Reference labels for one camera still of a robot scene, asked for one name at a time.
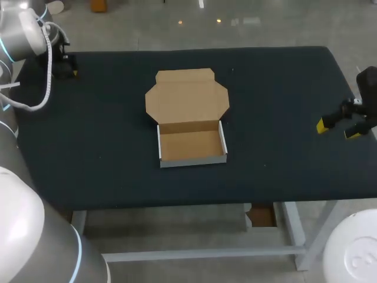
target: yellow object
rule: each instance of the yellow object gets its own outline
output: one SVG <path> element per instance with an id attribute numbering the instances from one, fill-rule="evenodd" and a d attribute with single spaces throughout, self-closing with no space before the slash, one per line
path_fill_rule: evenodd
<path id="1" fill-rule="evenodd" d="M 359 136 L 361 136 L 361 134 L 356 133 L 356 134 L 354 134 L 353 136 L 347 137 L 347 136 L 346 136 L 346 132 L 344 132 L 344 136 L 346 137 L 346 139 L 354 139 L 355 137 L 359 137 Z"/>
<path id="2" fill-rule="evenodd" d="M 324 133 L 325 131 L 327 131 L 329 128 L 326 128 L 325 125 L 323 124 L 323 120 L 322 118 L 319 120 L 318 124 L 317 124 L 317 132 L 319 134 L 322 134 Z"/>

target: white cable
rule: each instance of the white cable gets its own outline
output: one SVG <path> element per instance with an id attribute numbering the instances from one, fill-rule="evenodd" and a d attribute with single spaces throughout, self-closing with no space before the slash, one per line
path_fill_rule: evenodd
<path id="1" fill-rule="evenodd" d="M 42 26 L 42 32 L 43 32 L 43 36 L 46 40 L 46 44 L 47 44 L 47 53 L 48 53 L 48 63 L 47 63 L 47 86 L 46 86 L 46 93 L 45 93 L 45 97 L 43 98 L 42 102 L 39 103 L 38 105 L 36 106 L 29 106 L 29 105 L 26 105 L 24 103 L 20 103 L 20 102 L 17 102 L 17 101 L 14 101 L 12 99 L 10 99 L 9 97 L 3 95 L 2 93 L 0 93 L 0 98 L 2 99 L 2 101 L 10 104 L 11 106 L 13 107 L 16 107 L 16 108 L 20 108 L 20 109 L 24 109 L 26 111 L 30 111 L 30 112 L 33 112 L 33 111 L 37 111 L 41 108 L 44 107 L 44 105 L 46 105 L 48 99 L 49 99 L 49 95 L 50 95 L 50 92 L 51 92 L 51 77 L 52 77 L 52 45 L 51 45 L 51 41 L 49 40 L 49 35 L 48 35 L 48 32 L 47 32 L 47 27 L 51 27 L 54 26 L 56 27 L 60 32 L 61 34 L 63 35 L 64 37 L 64 41 L 65 43 L 70 43 L 68 37 L 67 37 L 67 34 L 64 32 L 64 30 L 59 27 L 59 25 L 57 25 L 56 23 L 54 22 L 45 22 Z M 11 87 L 13 85 L 0 85 L 0 90 L 2 88 L 7 88 L 7 87 Z"/>
<path id="2" fill-rule="evenodd" d="M 57 30 L 60 31 L 60 33 L 63 35 L 64 42 L 67 43 L 67 44 L 70 44 L 70 39 L 68 38 L 67 34 L 65 33 L 65 31 L 58 24 L 56 24 L 54 22 L 45 22 L 45 24 L 47 24 L 49 26 L 56 27 Z"/>

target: white metal table frame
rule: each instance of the white metal table frame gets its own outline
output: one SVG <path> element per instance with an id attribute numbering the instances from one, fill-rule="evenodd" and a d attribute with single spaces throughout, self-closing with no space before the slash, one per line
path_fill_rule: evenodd
<path id="1" fill-rule="evenodd" d="M 316 257 L 325 247 L 326 241 L 337 224 L 345 216 L 342 200 L 326 202 L 312 233 L 305 238 L 295 202 L 284 202 L 283 211 L 287 229 L 291 238 L 289 246 L 264 246 L 258 248 L 229 248 L 229 249 L 192 249 L 182 251 L 151 251 L 124 252 L 117 254 L 103 254 L 107 262 L 125 261 L 156 261 L 162 259 L 189 258 L 219 258 L 235 256 L 267 256 L 267 255 L 296 255 L 295 263 L 298 271 L 308 270 Z M 87 211 L 75 211 L 72 225 L 82 234 L 84 231 Z"/>

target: orange object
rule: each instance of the orange object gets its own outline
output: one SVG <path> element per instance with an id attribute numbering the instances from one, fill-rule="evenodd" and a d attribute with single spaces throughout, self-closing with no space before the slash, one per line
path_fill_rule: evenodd
<path id="1" fill-rule="evenodd" d="M 90 0 L 92 12 L 107 12 L 107 0 Z"/>

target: table leg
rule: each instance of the table leg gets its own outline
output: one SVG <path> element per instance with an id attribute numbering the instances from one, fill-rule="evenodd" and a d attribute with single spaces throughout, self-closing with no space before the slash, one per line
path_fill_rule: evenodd
<path id="1" fill-rule="evenodd" d="M 251 227 L 253 227 L 252 221 L 250 220 L 250 218 L 246 214 L 247 212 L 250 211 L 251 208 L 252 208 L 252 204 L 251 203 L 244 203 L 243 204 L 243 210 L 245 211 L 246 230 L 249 230 Z"/>
<path id="2" fill-rule="evenodd" d="M 305 254 L 296 257 L 298 271 L 308 270 L 316 257 L 322 252 L 326 242 L 345 216 L 345 200 L 330 200 L 326 202 L 309 239 L 305 242 Z"/>
<path id="3" fill-rule="evenodd" d="M 71 224 L 80 235 L 84 233 L 86 220 L 87 220 L 86 210 L 73 211 Z"/>
<path id="4" fill-rule="evenodd" d="M 282 206 L 292 245 L 303 246 L 305 244 L 305 232 L 302 228 L 296 202 L 283 202 Z"/>

